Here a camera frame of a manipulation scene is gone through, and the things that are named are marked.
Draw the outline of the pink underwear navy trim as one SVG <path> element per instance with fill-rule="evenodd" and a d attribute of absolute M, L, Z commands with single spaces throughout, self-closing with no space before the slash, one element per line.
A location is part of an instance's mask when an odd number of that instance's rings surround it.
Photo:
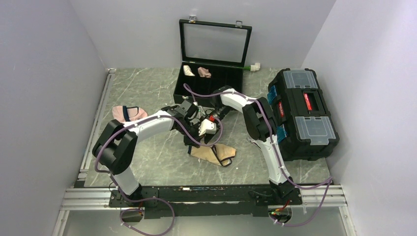
<path fill-rule="evenodd" d="M 136 121 L 148 116 L 147 112 L 140 107 L 114 106 L 113 118 L 119 122 Z"/>

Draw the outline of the black plastic toolbox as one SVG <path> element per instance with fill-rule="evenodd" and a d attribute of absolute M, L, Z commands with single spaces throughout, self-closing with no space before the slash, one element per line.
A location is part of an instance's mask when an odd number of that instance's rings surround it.
<path fill-rule="evenodd" d="M 284 161 L 316 161 L 332 154 L 340 138 L 314 70 L 280 70 L 268 85 L 267 99 Z"/>

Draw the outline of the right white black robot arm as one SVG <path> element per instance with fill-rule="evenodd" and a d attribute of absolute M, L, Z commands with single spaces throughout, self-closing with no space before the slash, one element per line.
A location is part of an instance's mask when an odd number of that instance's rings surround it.
<path fill-rule="evenodd" d="M 230 107 L 243 114 L 246 131 L 267 164 L 271 198 L 277 204 L 285 203 L 295 186 L 279 150 L 276 119 L 267 99 L 244 95 L 230 86 L 204 97 L 210 98 L 216 108 Z"/>

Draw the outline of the rolled pink underwear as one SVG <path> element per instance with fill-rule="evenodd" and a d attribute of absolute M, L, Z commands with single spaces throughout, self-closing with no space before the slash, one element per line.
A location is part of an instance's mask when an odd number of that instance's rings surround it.
<path fill-rule="evenodd" d="M 206 68 L 203 68 L 203 67 L 199 67 L 198 68 L 198 74 L 202 78 L 211 78 L 210 71 L 208 69 L 206 69 Z"/>

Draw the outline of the black compartment storage box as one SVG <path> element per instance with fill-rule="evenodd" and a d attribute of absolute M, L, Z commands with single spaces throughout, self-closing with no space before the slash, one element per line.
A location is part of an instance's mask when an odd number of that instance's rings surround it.
<path fill-rule="evenodd" d="M 201 95 L 212 94 L 224 86 L 242 92 L 251 33 L 252 27 L 240 21 L 225 24 L 180 19 L 181 66 L 173 92 L 174 102 L 180 104 L 184 99 L 192 99 L 184 84 Z M 184 75 L 184 65 L 189 65 L 195 77 Z M 200 77 L 199 67 L 208 69 L 211 78 Z"/>

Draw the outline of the green white pipe fitting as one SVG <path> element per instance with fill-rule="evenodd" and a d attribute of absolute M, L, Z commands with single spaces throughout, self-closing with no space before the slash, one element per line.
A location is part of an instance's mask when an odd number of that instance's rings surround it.
<path fill-rule="evenodd" d="M 259 71 L 260 68 L 261 68 L 261 64 L 260 63 L 254 63 L 252 65 L 243 67 L 243 70 L 247 70 L 247 71 L 251 71 L 251 72 L 256 72 L 256 71 Z"/>

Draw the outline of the aluminium frame rail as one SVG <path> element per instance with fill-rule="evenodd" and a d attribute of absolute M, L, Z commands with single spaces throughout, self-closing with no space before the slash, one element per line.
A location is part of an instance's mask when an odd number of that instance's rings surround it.
<path fill-rule="evenodd" d="M 110 190 L 107 188 L 85 188 L 84 183 L 87 179 L 92 157 L 90 151 L 95 139 L 98 136 L 99 128 L 102 123 L 106 102 L 109 96 L 109 90 L 112 86 L 116 69 L 109 68 L 107 78 L 105 80 L 104 89 L 99 101 L 98 108 L 94 117 L 92 130 L 87 142 L 84 156 L 81 162 L 77 179 L 73 186 L 65 190 L 64 197 L 60 206 L 59 214 L 52 235 L 62 236 L 70 212 L 87 211 L 87 210 L 106 210 L 109 208 L 108 201 L 110 199 Z"/>

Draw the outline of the beige underwear navy trim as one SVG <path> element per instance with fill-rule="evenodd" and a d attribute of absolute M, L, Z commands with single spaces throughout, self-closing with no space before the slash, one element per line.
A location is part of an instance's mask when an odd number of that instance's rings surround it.
<path fill-rule="evenodd" d="M 237 150 L 233 147 L 217 143 L 210 147 L 189 146 L 187 153 L 199 160 L 208 161 L 221 167 L 228 167 L 232 164 Z"/>

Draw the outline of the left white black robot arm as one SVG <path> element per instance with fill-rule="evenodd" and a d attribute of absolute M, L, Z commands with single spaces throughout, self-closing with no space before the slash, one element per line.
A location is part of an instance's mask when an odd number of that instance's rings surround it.
<path fill-rule="evenodd" d="M 92 149 L 96 164 L 106 167 L 117 187 L 121 189 L 122 200 L 130 207 L 142 199 L 142 186 L 135 179 L 130 168 L 136 144 L 162 132 L 176 130 L 184 136 L 186 146 L 199 147 L 201 136 L 198 124 L 192 117 L 198 107 L 184 100 L 180 105 L 167 106 L 155 114 L 137 121 L 121 123 L 110 121 Z"/>

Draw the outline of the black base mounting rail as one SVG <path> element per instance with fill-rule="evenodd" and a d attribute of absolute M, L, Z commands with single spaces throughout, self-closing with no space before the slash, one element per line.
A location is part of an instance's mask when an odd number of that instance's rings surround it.
<path fill-rule="evenodd" d="M 141 194 L 145 202 L 132 203 L 118 190 L 112 190 L 109 207 L 141 208 L 145 219 L 158 219 L 172 215 L 266 217 L 274 208 L 302 205 L 298 188 L 277 191 L 268 184 L 144 186 Z"/>

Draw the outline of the rolled white underwear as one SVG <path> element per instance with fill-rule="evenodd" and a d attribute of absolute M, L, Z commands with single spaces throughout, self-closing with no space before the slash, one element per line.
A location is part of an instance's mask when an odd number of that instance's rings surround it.
<path fill-rule="evenodd" d="M 185 76 L 195 77 L 195 74 L 192 72 L 189 65 L 184 65 L 182 68 L 183 68 L 183 73 L 184 73 Z"/>

